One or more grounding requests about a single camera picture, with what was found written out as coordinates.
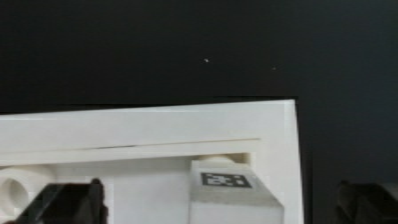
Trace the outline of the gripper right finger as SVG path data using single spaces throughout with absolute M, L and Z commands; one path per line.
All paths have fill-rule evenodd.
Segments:
M 397 183 L 340 183 L 335 224 L 398 224 Z

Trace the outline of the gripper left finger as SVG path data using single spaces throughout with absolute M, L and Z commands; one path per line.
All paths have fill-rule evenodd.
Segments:
M 15 224 L 109 224 L 102 180 L 95 178 L 89 183 L 50 183 Z

